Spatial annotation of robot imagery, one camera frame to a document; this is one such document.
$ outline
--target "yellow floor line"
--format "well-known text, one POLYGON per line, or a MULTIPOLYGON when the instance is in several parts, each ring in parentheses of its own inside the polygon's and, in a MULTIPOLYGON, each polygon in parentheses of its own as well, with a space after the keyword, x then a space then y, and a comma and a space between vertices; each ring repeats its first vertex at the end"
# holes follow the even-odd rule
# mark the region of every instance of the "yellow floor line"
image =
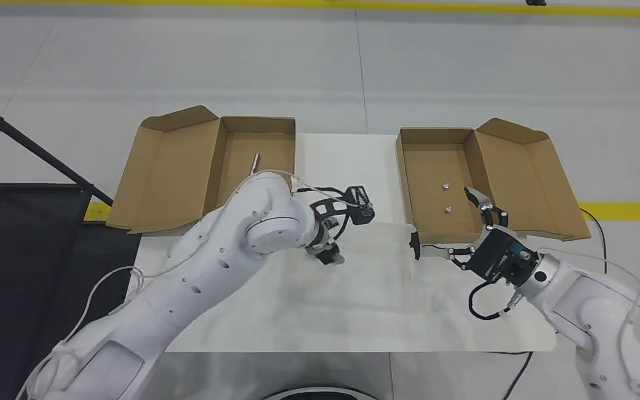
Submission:
POLYGON ((528 14, 572 17, 640 18, 640 7, 527 6, 367 0, 0 0, 2 5, 231 6, 307 9, 358 9, 404 12, 528 14))
MULTIPOLYGON (((640 203, 580 203, 600 221, 640 221, 640 203)), ((104 203, 91 203, 84 216, 86 222, 106 221, 111 207, 104 203)))
POLYGON ((580 203, 580 207, 601 221, 640 221, 640 203, 580 203))

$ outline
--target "white tablecloth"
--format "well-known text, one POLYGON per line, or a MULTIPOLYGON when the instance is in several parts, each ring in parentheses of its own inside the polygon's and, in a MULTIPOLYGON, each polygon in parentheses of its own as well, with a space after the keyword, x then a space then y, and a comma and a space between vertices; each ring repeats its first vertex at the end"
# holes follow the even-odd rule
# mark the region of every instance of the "white tablecloth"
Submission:
MULTIPOLYGON (((296 174, 310 184, 364 185, 373 224, 347 229, 347 259, 323 266, 301 250, 274 254, 227 301, 194 321, 173 352, 548 351, 553 329, 526 301, 496 321, 475 319, 467 296, 480 278, 439 258, 415 261, 408 247, 395 137, 298 134, 296 174)), ((310 199, 316 194, 303 194, 310 199)), ((145 235, 136 265, 159 268, 183 231, 145 235)), ((504 307, 513 289, 480 292, 477 309, 504 307)))

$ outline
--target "round base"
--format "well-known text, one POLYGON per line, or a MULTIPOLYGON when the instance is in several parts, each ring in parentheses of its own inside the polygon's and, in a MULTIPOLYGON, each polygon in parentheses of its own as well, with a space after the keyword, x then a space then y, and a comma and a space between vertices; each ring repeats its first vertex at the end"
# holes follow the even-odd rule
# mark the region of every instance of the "round base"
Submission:
POLYGON ((377 400, 367 394, 337 387, 316 386, 290 389, 264 400, 377 400))

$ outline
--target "cardboard box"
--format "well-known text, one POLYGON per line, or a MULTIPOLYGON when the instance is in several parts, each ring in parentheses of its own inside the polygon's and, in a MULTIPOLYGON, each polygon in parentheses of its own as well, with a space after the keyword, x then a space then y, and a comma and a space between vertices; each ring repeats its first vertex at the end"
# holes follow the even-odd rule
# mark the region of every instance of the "cardboard box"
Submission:
POLYGON ((224 205, 260 169, 293 172, 293 118, 222 117, 204 106, 142 122, 108 226, 131 233, 177 228, 224 205))
POLYGON ((591 237, 544 132, 494 118, 476 130, 402 128, 396 144, 406 220, 424 243, 479 237, 480 214, 464 186, 507 211, 512 230, 565 241, 591 237))

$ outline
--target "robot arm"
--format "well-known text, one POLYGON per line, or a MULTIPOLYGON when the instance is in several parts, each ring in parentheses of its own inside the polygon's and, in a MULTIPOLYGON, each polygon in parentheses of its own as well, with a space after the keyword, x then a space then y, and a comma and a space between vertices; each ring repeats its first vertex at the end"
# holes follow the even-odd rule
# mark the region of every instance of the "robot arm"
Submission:
MULTIPOLYGON (((467 197, 470 193, 483 196, 473 189, 465 192, 467 197)), ((490 203, 487 208, 487 201, 485 210, 483 202, 474 202, 485 221, 478 242, 466 249, 438 248, 443 253, 440 256, 481 277, 485 281, 482 286, 502 278, 514 286, 515 294, 507 307, 482 319, 498 318, 526 298, 576 345, 576 367, 591 399, 640 399, 638 294, 603 274, 527 248, 506 228, 504 211, 497 211, 505 218, 493 225, 485 211, 496 210, 490 203), (470 256, 466 262, 457 258, 462 254, 470 256)), ((472 303, 475 292, 470 295, 469 308, 477 315, 472 303)))
MULTIPOLYGON (((362 223, 375 215, 366 200, 349 211, 356 219, 366 212, 362 223)), ((138 398, 173 339, 240 289, 271 253, 306 247, 311 255, 337 254, 334 245, 324 219, 294 198, 283 178, 252 175, 180 239, 165 272, 120 310, 56 346, 31 392, 45 400, 138 398)))

